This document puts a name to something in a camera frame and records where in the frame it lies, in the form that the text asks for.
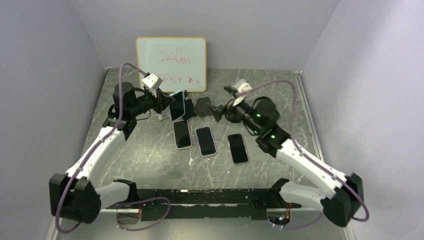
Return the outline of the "phone with blue case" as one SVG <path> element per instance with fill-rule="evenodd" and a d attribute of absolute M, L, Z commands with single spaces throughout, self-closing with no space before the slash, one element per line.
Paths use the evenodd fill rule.
<path fill-rule="evenodd" d="M 172 121 L 178 121 L 185 115 L 185 94 L 183 91 L 175 91 L 169 95 L 173 101 L 169 104 L 168 118 Z"/>

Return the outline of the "phone with beige case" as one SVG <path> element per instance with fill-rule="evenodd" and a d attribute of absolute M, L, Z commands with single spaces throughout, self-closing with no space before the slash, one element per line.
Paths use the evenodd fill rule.
<path fill-rule="evenodd" d="M 192 146 L 191 133 L 187 120 L 175 121 L 173 123 L 175 146 L 178 150 L 190 148 Z"/>

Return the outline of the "phone with lilac case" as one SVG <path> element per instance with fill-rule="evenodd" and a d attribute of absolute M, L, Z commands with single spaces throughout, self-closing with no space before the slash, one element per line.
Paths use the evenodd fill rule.
<path fill-rule="evenodd" d="M 197 128 L 195 130 L 200 155 L 202 157 L 213 156 L 217 153 L 215 140 L 212 134 L 212 130 L 209 126 Z"/>

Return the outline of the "black round base phone holder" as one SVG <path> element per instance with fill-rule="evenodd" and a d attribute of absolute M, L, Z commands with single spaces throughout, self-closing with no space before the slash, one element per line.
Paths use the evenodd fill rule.
<path fill-rule="evenodd" d="M 242 123 L 248 117 L 246 113 L 235 111 L 235 110 L 226 112 L 224 116 L 229 122 L 235 123 L 235 124 Z"/>

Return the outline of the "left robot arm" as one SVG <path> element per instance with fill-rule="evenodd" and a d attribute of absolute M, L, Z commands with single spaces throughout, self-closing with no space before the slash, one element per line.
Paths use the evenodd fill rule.
<path fill-rule="evenodd" d="M 57 224 L 60 219 L 90 224 L 100 210 L 120 204 L 132 208 L 138 203 L 137 185 L 133 181 L 117 179 L 99 188 L 94 183 L 115 151 L 132 134 L 137 116 L 151 110 L 160 114 L 175 98 L 160 89 L 134 87 L 129 82 L 117 84 L 112 97 L 114 103 L 95 142 L 65 173 L 56 173 L 49 180 L 50 210 Z"/>

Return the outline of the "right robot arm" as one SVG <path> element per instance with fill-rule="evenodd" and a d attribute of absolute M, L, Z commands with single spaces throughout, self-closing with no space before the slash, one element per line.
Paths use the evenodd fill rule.
<path fill-rule="evenodd" d="M 258 97 L 248 104 L 242 97 L 234 97 L 225 105 L 206 106 L 217 122 L 226 117 L 244 124 L 256 136 L 255 141 L 264 153 L 289 164 L 315 184 L 309 187 L 288 179 L 279 180 L 272 186 L 269 197 L 275 207 L 287 203 L 313 208 L 342 228 L 355 220 L 364 203 L 362 178 L 355 173 L 345 174 L 310 155 L 278 126 L 280 114 L 270 98 Z"/>

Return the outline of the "dark grey metal phone stand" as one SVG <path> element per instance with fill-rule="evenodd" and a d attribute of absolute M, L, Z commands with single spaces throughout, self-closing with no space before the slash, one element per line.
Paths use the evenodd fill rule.
<path fill-rule="evenodd" d="M 200 97 L 196 100 L 194 111 L 199 118 L 212 116 L 210 109 L 211 99 L 209 97 Z"/>

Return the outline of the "black folding phone stand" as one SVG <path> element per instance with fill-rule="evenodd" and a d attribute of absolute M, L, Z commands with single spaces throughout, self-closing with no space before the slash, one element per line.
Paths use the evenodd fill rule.
<path fill-rule="evenodd" d="M 182 119 L 187 121 L 190 118 L 196 117 L 197 113 L 195 111 L 195 106 L 193 104 L 192 99 L 185 99 L 184 100 L 184 115 L 182 116 Z"/>

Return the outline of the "phone with pink case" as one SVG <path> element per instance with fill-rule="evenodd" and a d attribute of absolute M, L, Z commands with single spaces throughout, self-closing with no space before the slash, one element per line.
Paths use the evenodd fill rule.
<path fill-rule="evenodd" d="M 241 134 L 227 136 L 232 162 L 235 165 L 245 164 L 249 161 L 245 142 Z"/>

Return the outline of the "yellow framed whiteboard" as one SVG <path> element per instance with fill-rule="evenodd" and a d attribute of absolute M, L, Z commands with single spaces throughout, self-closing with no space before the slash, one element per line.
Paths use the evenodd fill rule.
<path fill-rule="evenodd" d="M 139 36 L 135 40 L 138 67 L 162 79 L 172 93 L 207 89 L 207 41 L 201 36 Z"/>

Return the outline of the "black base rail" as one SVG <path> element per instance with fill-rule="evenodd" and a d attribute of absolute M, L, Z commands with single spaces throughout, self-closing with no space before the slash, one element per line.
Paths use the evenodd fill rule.
<path fill-rule="evenodd" d="M 167 214 L 166 219 L 227 219 L 249 218 L 267 220 L 268 213 L 285 212 L 286 207 L 301 207 L 287 203 L 270 188 L 224 189 L 138 189 L 140 200 L 156 198 L 153 202 L 132 206 L 111 205 L 121 213 L 141 212 L 141 221 L 155 221 Z"/>

